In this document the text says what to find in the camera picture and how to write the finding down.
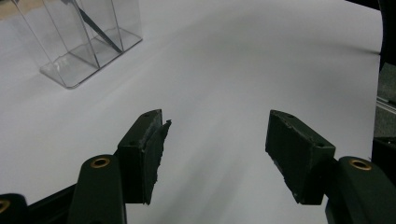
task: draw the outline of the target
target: acrylic divider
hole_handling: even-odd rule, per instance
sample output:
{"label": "acrylic divider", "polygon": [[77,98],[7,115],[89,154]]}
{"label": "acrylic divider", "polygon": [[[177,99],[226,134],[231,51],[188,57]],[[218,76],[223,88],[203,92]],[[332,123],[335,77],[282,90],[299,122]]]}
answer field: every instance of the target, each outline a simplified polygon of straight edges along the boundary
{"label": "acrylic divider", "polygon": [[40,72],[66,88],[78,86],[142,39],[137,0],[14,3],[49,58]]}

